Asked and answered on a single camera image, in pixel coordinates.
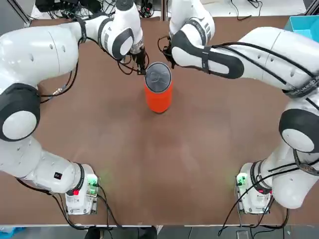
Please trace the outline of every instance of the brown table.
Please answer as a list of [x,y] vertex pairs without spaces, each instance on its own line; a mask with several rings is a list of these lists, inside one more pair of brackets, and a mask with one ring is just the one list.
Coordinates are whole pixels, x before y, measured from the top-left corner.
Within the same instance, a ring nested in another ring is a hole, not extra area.
[[[287,20],[215,18],[213,43],[238,40],[258,26],[282,28]],[[142,27],[150,61],[166,62],[157,39],[168,33],[168,23],[142,20]],[[121,224],[220,225],[235,201],[234,177],[241,166],[277,146],[288,99],[257,80],[226,80],[180,67],[172,75],[172,105],[154,114],[145,102],[143,77],[124,75],[94,43],[85,43],[74,87],[42,106],[35,137],[46,150],[94,168]],[[66,79],[50,79],[42,87],[51,92]],[[52,198],[4,173],[0,181],[0,224],[66,224]],[[291,211],[289,223],[319,223],[313,207],[318,195],[316,185],[304,205]],[[280,224],[284,214],[275,204],[263,222]],[[72,217],[83,224],[105,224],[105,218],[102,204],[96,216]],[[243,217],[244,223],[256,221]],[[236,210],[228,223],[239,223]]]

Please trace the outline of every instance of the black joint ring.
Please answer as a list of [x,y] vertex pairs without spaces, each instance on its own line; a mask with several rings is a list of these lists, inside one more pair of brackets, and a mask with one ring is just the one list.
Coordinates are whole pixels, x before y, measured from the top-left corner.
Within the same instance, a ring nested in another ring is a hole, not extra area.
[[84,168],[83,168],[82,164],[77,163],[77,162],[74,162],[74,163],[76,163],[79,166],[81,175],[80,175],[80,180],[79,180],[78,184],[73,189],[66,192],[66,194],[69,196],[73,196],[74,190],[80,190],[82,188],[83,182],[84,182]]
[[111,18],[106,18],[101,22],[101,25],[99,26],[99,30],[98,30],[98,44],[101,48],[102,47],[102,42],[101,42],[101,35],[102,35],[102,30],[104,28],[104,26],[109,22],[109,21],[113,21]]

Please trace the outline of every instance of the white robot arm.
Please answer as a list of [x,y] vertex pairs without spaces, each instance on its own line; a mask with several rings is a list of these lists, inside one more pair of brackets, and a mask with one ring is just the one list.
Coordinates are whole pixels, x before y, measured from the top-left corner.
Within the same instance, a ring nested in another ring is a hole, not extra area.
[[257,79],[292,98],[280,120],[281,145],[267,159],[245,164],[237,184],[241,196],[259,180],[296,168],[297,155],[301,170],[255,184],[242,198],[241,208],[262,214],[271,194],[282,206],[298,208],[319,176],[319,44],[282,29],[260,27],[238,42],[206,46],[214,31],[214,21],[199,0],[174,0],[170,41],[163,54],[172,67],[177,64],[228,79]]
[[37,85],[74,69],[78,44],[86,37],[115,59],[131,54],[138,73],[145,70],[143,31],[133,0],[117,0],[114,19],[100,15],[0,37],[0,170],[52,193],[66,193],[70,214],[91,213],[98,178],[89,165],[43,150],[31,134],[40,121]]

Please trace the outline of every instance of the orange cup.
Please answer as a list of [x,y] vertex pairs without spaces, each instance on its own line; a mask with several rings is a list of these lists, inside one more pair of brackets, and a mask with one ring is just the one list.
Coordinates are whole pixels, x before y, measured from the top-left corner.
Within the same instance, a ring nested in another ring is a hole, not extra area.
[[145,95],[149,108],[156,113],[164,113],[171,104],[171,72],[162,62],[152,63],[146,70]]

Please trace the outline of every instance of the black cable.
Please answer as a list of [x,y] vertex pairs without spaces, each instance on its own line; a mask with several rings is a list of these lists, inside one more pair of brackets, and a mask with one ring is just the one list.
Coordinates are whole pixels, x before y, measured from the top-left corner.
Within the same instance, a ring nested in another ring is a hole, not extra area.
[[190,239],[190,235],[191,235],[192,230],[193,230],[193,227],[190,228],[190,231],[189,231],[187,239]]
[[269,50],[267,48],[264,48],[262,46],[258,46],[258,45],[254,45],[254,44],[251,44],[251,43],[247,43],[247,42],[225,42],[225,43],[222,43],[222,44],[218,44],[218,45],[214,45],[213,48],[216,48],[216,47],[219,47],[219,46],[231,46],[231,45],[242,45],[242,46],[249,46],[249,47],[252,47],[252,48],[256,48],[258,50],[261,50],[261,51],[265,51],[269,54],[272,54],[278,58],[281,58],[283,60],[285,60],[286,62],[296,66],[297,68],[299,68],[300,70],[304,71],[305,73],[307,73],[310,77],[314,78],[315,77],[315,74],[313,74],[310,70],[308,70],[306,67],[300,65],[299,63],[287,58],[286,56],[283,56],[275,51],[272,51],[272,50]]
[[48,102],[48,101],[51,100],[51,99],[52,99],[52,98],[48,98],[48,99],[46,99],[46,100],[44,100],[44,101],[41,101],[40,104],[46,103],[46,102]]
[[[279,80],[279,81],[280,81],[281,83],[283,83],[284,85],[287,84],[287,82],[286,82],[284,79],[282,79],[280,76],[278,76],[276,73],[274,73],[274,72],[272,72],[271,70],[267,69],[266,67],[260,65],[258,62],[256,62],[256,61],[250,59],[249,57],[245,56],[245,55],[242,54],[241,52],[239,52],[239,51],[237,51],[237,50],[235,50],[235,49],[233,49],[233,48],[230,48],[230,47],[225,46],[225,45],[232,45],[232,44],[235,44],[235,45],[247,45],[247,46],[251,46],[251,47],[253,47],[253,48],[257,48],[257,49],[264,50],[264,51],[269,52],[270,54],[273,54],[273,55],[275,55],[275,56],[278,56],[278,57],[280,57],[280,58],[286,60],[287,62],[293,64],[294,66],[300,68],[301,70],[303,70],[305,73],[307,73],[307,74],[308,74],[309,76],[311,76],[312,78],[315,77],[315,75],[314,75],[311,71],[307,70],[306,68],[304,68],[303,66],[301,66],[301,65],[298,64],[297,62],[294,62],[294,61],[292,61],[292,60],[286,58],[286,57],[283,56],[283,55],[280,55],[280,54],[278,54],[278,53],[276,53],[276,52],[273,52],[273,51],[271,51],[271,50],[268,50],[268,49],[266,49],[266,48],[263,48],[263,47],[260,47],[260,46],[257,46],[257,45],[253,45],[253,44],[245,43],[245,42],[232,42],[232,43],[223,43],[223,44],[216,45],[216,46],[212,46],[212,47],[213,47],[213,48],[218,48],[218,47],[220,47],[220,48],[223,48],[223,49],[232,51],[232,52],[236,53],[237,55],[239,55],[239,56],[245,58],[247,61],[253,63],[253,64],[256,65],[256,66],[258,66],[258,67],[261,68],[262,70],[266,71],[268,74],[270,74],[270,75],[272,75],[273,77],[275,77],[277,80]],[[319,111],[319,106],[318,106],[317,104],[315,104],[312,100],[310,100],[309,98],[306,98],[306,101],[309,102],[313,107],[315,107],[315,108]]]
[[109,226],[107,227],[97,227],[96,225],[94,226],[89,226],[89,227],[81,227],[81,226],[77,226],[75,225],[73,222],[70,221],[70,219],[68,218],[67,216],[67,212],[65,211],[64,209],[64,206],[63,206],[63,200],[61,198],[61,195],[58,194],[58,196],[60,197],[60,200],[61,200],[61,204],[60,202],[58,201],[58,199],[56,198],[56,196],[54,194],[51,194],[50,191],[48,190],[45,190],[45,189],[39,189],[39,188],[34,188],[26,183],[24,183],[23,181],[21,181],[20,179],[16,178],[16,180],[22,184],[24,187],[27,187],[28,189],[31,189],[33,191],[36,191],[36,192],[40,192],[40,193],[45,193],[46,195],[49,195],[49,196],[52,196],[53,199],[56,201],[56,203],[58,204],[58,207],[61,211],[61,213],[63,214],[63,217],[65,218],[65,220],[67,221],[68,225],[71,226],[72,228],[74,229],[77,229],[77,230],[87,230],[87,229],[90,229],[90,228],[99,228],[99,229],[106,229],[106,230],[111,230],[111,228],[109,228]]
[[234,53],[236,53],[237,55],[245,58],[247,61],[253,63],[254,65],[258,66],[259,68],[261,68],[262,70],[266,71],[268,74],[272,75],[273,77],[275,77],[277,80],[279,80],[281,83],[283,83],[284,85],[287,84],[287,82],[282,79],[280,76],[278,76],[276,73],[272,72],[271,70],[267,69],[266,67],[260,65],[258,62],[250,59],[249,57],[245,56],[244,54],[242,54],[241,52],[233,49],[233,48],[230,48],[230,47],[227,47],[227,46],[219,46],[219,48],[223,48],[223,49],[226,49],[226,50],[229,50],[229,51],[232,51]]
[[254,238],[254,236],[253,236],[252,228],[249,228],[249,231],[250,231],[250,237],[251,237],[251,239],[253,239],[253,238]]
[[293,165],[296,165],[296,163],[288,163],[288,164],[284,164],[284,165],[282,165],[282,166],[279,166],[279,167],[276,167],[276,168],[270,169],[270,170],[268,170],[268,172],[272,172],[272,171],[275,171],[275,170],[277,170],[277,169],[286,168],[286,167],[293,166]]
[[30,185],[24,183],[24,182],[23,182],[21,179],[19,179],[19,178],[16,178],[16,180],[17,180],[20,184],[22,184],[24,187],[27,187],[28,189],[31,189],[31,190],[33,190],[33,191],[37,191],[37,192],[40,192],[40,193],[45,193],[45,194],[47,194],[47,195],[51,195],[51,193],[50,193],[49,190],[40,189],[40,188],[34,188],[34,187],[32,187],[32,186],[30,186]]
[[[87,37],[87,39],[89,39],[89,40],[93,41],[95,44],[99,45],[99,43],[98,43],[96,40],[94,40],[93,38]],[[122,65],[122,66],[124,66],[124,67],[126,67],[126,68],[128,68],[128,69],[130,69],[130,70],[132,70],[132,71],[136,71],[136,72],[137,72],[136,69],[131,68],[131,67],[125,65],[124,63],[122,63],[121,60],[118,60],[118,59],[114,58],[114,57],[113,57],[109,52],[107,52],[104,48],[101,48],[101,49],[102,49],[106,54],[108,54],[113,60],[116,60],[120,65]]]
[[237,201],[234,203],[234,205],[233,205],[232,208],[230,209],[230,211],[229,211],[229,213],[228,213],[228,215],[227,215],[227,217],[226,217],[226,219],[225,219],[225,222],[224,222],[222,228],[221,228],[221,229],[219,230],[219,232],[218,232],[218,236],[220,236],[221,233],[223,232],[223,230],[225,229],[225,225],[226,225],[226,223],[227,223],[227,221],[228,221],[228,219],[229,219],[229,217],[230,217],[230,214],[231,214],[231,212],[234,210],[234,208],[236,207],[237,203],[243,198],[243,196],[245,196],[245,195],[249,192],[249,190],[251,190],[251,189],[254,188],[257,184],[259,184],[260,182],[264,181],[264,180],[267,179],[267,178],[270,178],[270,177],[273,177],[273,176],[276,176],[276,175],[280,175],[280,174],[284,174],[284,173],[293,172],[293,171],[296,171],[296,170],[299,170],[299,168],[292,168],[292,169],[288,169],[288,170],[285,170],[285,171],[281,171],[281,172],[277,172],[277,173],[270,174],[270,175],[268,175],[268,176],[266,176],[266,177],[264,177],[264,178],[262,178],[262,179],[256,181],[252,186],[250,186],[250,187],[237,199]]
[[[81,41],[82,41],[82,37],[81,37],[81,38],[79,39],[79,41],[78,41],[78,47],[79,47]],[[65,94],[65,93],[67,93],[67,92],[72,88],[72,86],[74,85],[74,82],[75,82],[76,77],[77,77],[77,74],[78,74],[78,68],[79,68],[79,60],[78,60],[78,62],[76,63],[75,73],[74,73],[74,76],[73,76],[73,80],[72,80],[70,86],[67,87],[64,91],[59,92],[59,93],[57,93],[57,94],[50,94],[50,95],[44,94],[44,95],[41,95],[41,97],[56,97],[56,96],[61,96],[61,95]]]
[[239,18],[239,17],[238,17],[238,16],[239,16],[238,8],[237,8],[236,5],[233,3],[233,0],[230,0],[230,2],[231,2],[231,4],[233,4],[233,6],[236,8],[237,20],[238,20],[238,21],[242,21],[242,20],[245,20],[245,19],[248,19],[248,18],[251,17],[251,15],[249,15],[249,16],[245,16],[245,17],[243,17],[243,18]]
[[104,202],[104,204],[105,204],[105,206],[107,207],[107,210],[109,211],[109,213],[110,213],[110,215],[111,215],[113,221],[115,222],[115,225],[116,225],[117,227],[119,227],[119,228],[123,228],[123,226],[120,225],[120,224],[117,222],[117,220],[115,219],[114,214],[113,214],[113,212],[112,212],[110,206],[109,206],[108,203],[106,202],[106,200],[105,200],[101,195],[98,195],[98,198],[100,198],[100,199]]
[[312,100],[310,100],[308,97],[306,98],[306,101],[308,101],[313,107],[315,107],[319,111],[319,106],[315,104]]
[[[69,79],[67,80],[67,82],[62,86],[62,89],[65,89],[68,85],[69,85],[69,83],[70,83],[70,81],[71,81],[71,77],[72,77],[72,71],[70,72],[70,75],[69,75]],[[49,97],[48,99],[46,99],[46,100],[44,100],[44,101],[41,101],[41,104],[43,104],[43,103],[45,103],[45,102],[48,102],[49,100],[51,100],[52,98],[53,98],[53,96],[56,96],[57,94],[51,94],[51,96],[47,96],[47,97]]]
[[[107,197],[106,197],[106,193],[104,191],[104,189],[102,188],[101,185],[98,185],[98,187],[102,190],[102,193],[104,195],[104,199],[105,199],[105,204],[107,205],[108,204],[108,200],[107,200]],[[107,224],[107,227],[109,227],[109,211],[108,211],[108,208],[106,207],[106,224]]]
[[285,220],[280,226],[277,227],[277,226],[262,225],[262,227],[268,228],[268,229],[282,229],[287,225],[288,219],[289,219],[289,209],[287,208]]
[[109,234],[110,234],[110,236],[111,236],[111,239],[113,239],[111,231],[108,230],[108,232],[109,232]]
[[269,230],[269,231],[260,231],[260,232],[256,232],[253,236],[252,236],[252,239],[255,239],[255,236],[257,234],[260,234],[260,233],[270,233],[270,232],[273,232],[275,229],[272,229],[272,230]]

